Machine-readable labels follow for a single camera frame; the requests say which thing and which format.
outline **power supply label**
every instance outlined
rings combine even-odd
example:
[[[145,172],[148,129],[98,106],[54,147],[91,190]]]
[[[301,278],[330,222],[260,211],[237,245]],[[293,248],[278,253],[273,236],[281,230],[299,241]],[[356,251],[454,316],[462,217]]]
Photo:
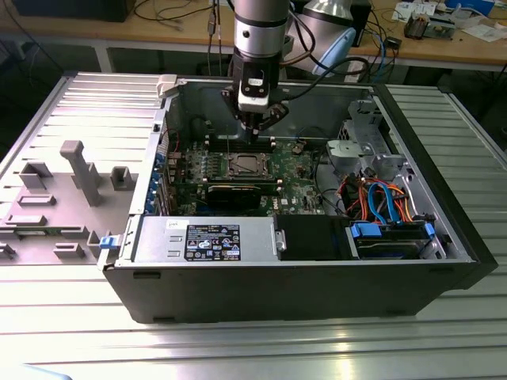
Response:
[[[241,260],[239,226],[187,226],[185,259],[187,261]]]

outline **motherboard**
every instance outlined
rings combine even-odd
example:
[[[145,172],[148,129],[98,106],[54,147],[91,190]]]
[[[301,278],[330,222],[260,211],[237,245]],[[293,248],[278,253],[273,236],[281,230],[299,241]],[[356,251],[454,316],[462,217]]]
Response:
[[[297,142],[193,142],[168,154],[171,215],[318,215],[314,157]]]

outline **side panel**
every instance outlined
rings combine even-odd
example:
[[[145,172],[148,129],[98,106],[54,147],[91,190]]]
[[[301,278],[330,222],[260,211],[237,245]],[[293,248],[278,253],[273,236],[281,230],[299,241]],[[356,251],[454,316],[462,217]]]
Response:
[[[420,174],[431,188],[436,201],[458,235],[459,241],[468,255],[480,263],[476,266],[474,272],[467,278],[461,279],[454,286],[454,289],[467,289],[492,272],[498,266],[497,262],[407,121],[406,115],[396,105],[396,100],[387,87],[378,85],[375,91],[388,117],[395,126],[398,133],[397,137],[402,140],[400,143],[406,147],[410,158],[417,163]]]
[[[110,268],[141,323],[414,315],[477,264],[295,268]]]

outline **metal slotted table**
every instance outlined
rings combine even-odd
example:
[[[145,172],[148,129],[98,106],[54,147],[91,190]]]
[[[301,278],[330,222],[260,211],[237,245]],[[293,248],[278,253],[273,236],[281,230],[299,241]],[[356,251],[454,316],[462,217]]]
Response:
[[[137,173],[160,108],[156,82],[122,74],[62,79],[0,165],[2,213],[21,186],[14,172],[23,161],[44,158],[66,169],[62,139],[83,139],[102,173],[114,165]],[[94,264],[1,266],[2,361],[73,379],[505,376],[505,155],[452,95],[388,89],[500,264],[476,286],[444,294],[415,317],[140,325]],[[91,109],[109,115],[90,126]],[[117,119],[126,115],[130,127]],[[113,157],[110,143],[127,144],[124,153]]]

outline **computer tower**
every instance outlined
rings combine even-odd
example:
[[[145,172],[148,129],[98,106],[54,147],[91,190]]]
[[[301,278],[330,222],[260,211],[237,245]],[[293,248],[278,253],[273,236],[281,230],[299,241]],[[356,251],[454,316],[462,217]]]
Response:
[[[357,48],[361,39],[363,38],[364,28],[366,28],[366,23],[368,21],[368,17],[370,12],[372,11],[372,4],[368,0],[353,0],[352,5],[350,6],[350,13],[354,19],[352,23],[352,27],[356,30],[356,38],[352,46]]]
[[[21,16],[124,22],[135,0],[13,0]]]

